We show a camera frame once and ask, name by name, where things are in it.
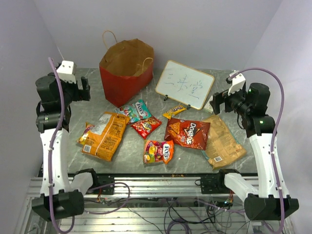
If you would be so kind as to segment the red Doritos chip bag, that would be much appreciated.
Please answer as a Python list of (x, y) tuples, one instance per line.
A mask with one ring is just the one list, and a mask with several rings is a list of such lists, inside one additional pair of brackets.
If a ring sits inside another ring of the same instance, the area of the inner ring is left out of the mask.
[(206, 150), (210, 123), (171, 118), (167, 122), (164, 140), (186, 148)]

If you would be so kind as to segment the red brown paper bag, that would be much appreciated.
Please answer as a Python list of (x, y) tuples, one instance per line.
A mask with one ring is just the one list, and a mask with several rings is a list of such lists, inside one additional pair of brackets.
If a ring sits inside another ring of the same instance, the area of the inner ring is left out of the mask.
[(125, 105), (153, 78), (154, 49), (139, 39), (116, 41), (108, 46), (99, 63), (106, 100), (116, 107)]

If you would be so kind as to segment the orange kettle chip bag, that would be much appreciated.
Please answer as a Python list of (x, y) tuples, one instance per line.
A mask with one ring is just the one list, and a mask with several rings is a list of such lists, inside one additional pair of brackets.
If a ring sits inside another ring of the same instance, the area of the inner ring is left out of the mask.
[(88, 132), (81, 152), (105, 161), (111, 161), (129, 121), (129, 116), (104, 112), (95, 126)]

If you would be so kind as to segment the brown kraft chip bag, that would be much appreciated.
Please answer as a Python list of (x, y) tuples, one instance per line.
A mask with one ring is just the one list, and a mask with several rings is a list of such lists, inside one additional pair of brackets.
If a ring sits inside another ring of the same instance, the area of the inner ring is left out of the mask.
[(210, 124), (210, 129), (202, 153), (213, 170), (229, 166), (246, 155), (246, 149), (236, 141), (219, 116), (211, 115), (204, 121)]

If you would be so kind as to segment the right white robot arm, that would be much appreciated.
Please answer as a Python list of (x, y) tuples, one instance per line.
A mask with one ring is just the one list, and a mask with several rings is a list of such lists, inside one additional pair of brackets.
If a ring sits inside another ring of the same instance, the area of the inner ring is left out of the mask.
[(213, 94), (210, 102), (215, 114), (220, 105), (225, 112), (236, 112), (242, 117), (242, 128), (253, 149), (258, 188), (255, 188), (234, 169), (221, 170), (215, 180), (216, 189), (225, 193), (232, 190), (243, 202), (247, 218), (253, 221), (281, 221), (299, 208), (296, 198), (291, 198), (283, 180), (276, 146), (275, 120), (266, 114), (270, 97), (268, 86), (252, 83), (248, 89), (230, 93), (225, 90)]

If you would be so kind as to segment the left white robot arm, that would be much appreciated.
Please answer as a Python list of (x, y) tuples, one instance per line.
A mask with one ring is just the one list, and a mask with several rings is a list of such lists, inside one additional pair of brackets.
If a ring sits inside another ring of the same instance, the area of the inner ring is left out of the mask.
[(80, 215), (84, 211), (84, 195), (99, 189), (94, 169), (84, 169), (69, 180), (66, 149), (73, 101), (89, 101), (90, 85), (81, 77), (77, 83), (48, 75), (36, 81), (40, 102), (36, 107), (36, 126), (43, 146), (43, 175), (40, 195), (32, 201), (32, 210), (46, 221)]

